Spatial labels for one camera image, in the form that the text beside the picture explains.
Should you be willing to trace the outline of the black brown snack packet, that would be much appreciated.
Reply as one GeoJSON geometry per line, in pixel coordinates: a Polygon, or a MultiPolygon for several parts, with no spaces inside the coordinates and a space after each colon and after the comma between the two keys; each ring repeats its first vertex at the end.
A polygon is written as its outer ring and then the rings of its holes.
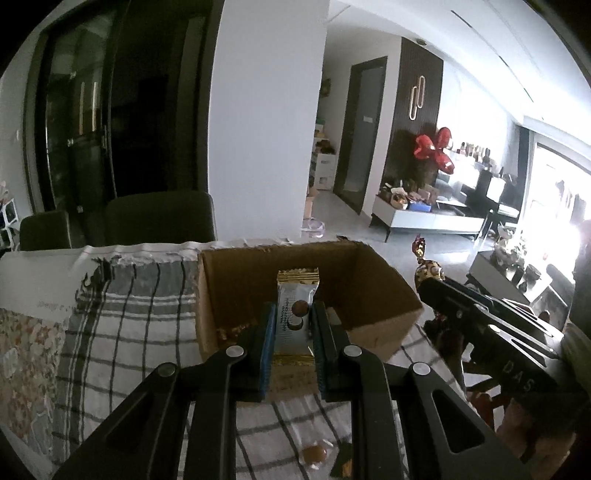
{"type": "Polygon", "coordinates": [[[339,451],[329,477],[341,480],[353,479],[353,445],[351,443],[339,443],[339,451]]]}

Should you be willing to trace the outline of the white gold snack bar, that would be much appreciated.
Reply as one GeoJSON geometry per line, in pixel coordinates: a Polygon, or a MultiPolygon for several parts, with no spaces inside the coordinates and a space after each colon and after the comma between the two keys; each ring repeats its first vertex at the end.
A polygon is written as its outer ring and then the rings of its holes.
{"type": "Polygon", "coordinates": [[[273,362],[278,366],[308,365],[314,357],[310,312],[320,286],[320,271],[318,268],[281,270],[276,282],[273,362]]]}

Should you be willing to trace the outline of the round brown snack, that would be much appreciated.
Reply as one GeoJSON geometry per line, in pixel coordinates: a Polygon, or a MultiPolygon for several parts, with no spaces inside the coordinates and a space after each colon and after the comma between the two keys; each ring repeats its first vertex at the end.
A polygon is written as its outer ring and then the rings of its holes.
{"type": "Polygon", "coordinates": [[[298,455],[301,466],[308,470],[318,471],[325,468],[335,451],[335,443],[328,439],[315,440],[305,444],[298,455]]]}

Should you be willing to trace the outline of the checkered white tablecloth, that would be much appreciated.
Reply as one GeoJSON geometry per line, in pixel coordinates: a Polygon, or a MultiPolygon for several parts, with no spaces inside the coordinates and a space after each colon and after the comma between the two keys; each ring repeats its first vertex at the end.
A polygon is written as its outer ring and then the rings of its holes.
{"type": "MultiPolygon", "coordinates": [[[[200,248],[182,247],[2,256],[1,427],[36,478],[51,478],[157,365],[201,363],[200,248]]],[[[297,454],[351,440],[349,418],[348,404],[318,394],[240,408],[236,477],[329,479],[337,449],[318,469],[297,454]]]]}

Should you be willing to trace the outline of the red gold candy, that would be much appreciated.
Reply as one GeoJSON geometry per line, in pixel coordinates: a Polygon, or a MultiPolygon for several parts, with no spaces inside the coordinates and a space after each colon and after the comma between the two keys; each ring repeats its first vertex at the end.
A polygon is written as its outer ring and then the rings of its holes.
{"type": "Polygon", "coordinates": [[[429,260],[425,257],[426,254],[426,240],[421,235],[418,235],[413,244],[412,252],[417,260],[417,268],[415,269],[414,281],[416,289],[427,279],[437,279],[443,281],[446,279],[443,267],[435,260],[429,260]]]}

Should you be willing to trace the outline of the brown cardboard box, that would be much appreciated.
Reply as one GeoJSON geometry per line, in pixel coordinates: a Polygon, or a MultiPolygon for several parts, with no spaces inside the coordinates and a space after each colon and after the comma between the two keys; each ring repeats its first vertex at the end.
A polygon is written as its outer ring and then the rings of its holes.
{"type": "Polygon", "coordinates": [[[315,296],[335,310],[349,339],[383,360],[401,346],[423,312],[403,276],[372,247],[354,241],[206,250],[197,262],[195,330],[205,366],[198,380],[211,393],[235,386],[252,402],[256,382],[242,377],[252,355],[233,363],[225,353],[255,334],[263,310],[276,301],[281,270],[318,268],[315,296]]]}

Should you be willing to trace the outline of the red balloon dog sculpture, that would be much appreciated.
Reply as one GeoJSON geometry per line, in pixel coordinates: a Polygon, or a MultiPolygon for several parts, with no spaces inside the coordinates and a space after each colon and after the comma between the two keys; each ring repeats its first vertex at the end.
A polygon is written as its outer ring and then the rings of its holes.
{"type": "Polygon", "coordinates": [[[428,135],[421,134],[415,138],[414,157],[417,160],[434,160],[438,169],[448,175],[455,172],[455,165],[444,152],[452,140],[452,132],[442,127],[432,140],[428,135]]]}

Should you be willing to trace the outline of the dark upholstered chair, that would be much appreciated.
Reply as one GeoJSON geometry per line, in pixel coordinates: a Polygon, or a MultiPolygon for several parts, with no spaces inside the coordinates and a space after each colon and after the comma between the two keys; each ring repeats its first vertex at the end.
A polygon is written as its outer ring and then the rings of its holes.
{"type": "Polygon", "coordinates": [[[79,221],[62,210],[43,212],[24,218],[19,232],[22,251],[215,239],[211,195],[193,190],[120,197],[79,221]]]}

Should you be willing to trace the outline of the white low tv cabinet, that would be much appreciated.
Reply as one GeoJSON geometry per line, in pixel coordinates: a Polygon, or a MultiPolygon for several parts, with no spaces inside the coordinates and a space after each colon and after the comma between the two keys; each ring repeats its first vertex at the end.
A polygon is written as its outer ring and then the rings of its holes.
{"type": "Polygon", "coordinates": [[[394,232],[434,233],[477,236],[485,219],[462,216],[449,211],[422,212],[396,209],[380,197],[376,197],[370,224],[381,224],[385,228],[385,242],[394,232]]]}

